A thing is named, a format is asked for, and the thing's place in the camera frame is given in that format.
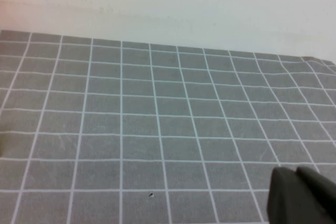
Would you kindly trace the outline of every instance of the gray surface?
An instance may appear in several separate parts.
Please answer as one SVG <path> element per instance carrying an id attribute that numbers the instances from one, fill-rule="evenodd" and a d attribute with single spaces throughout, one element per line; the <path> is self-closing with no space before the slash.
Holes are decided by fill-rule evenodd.
<path id="1" fill-rule="evenodd" d="M 312 57 L 3 30 L 0 222 L 262 223 L 274 167 L 336 182 L 335 102 Z"/>

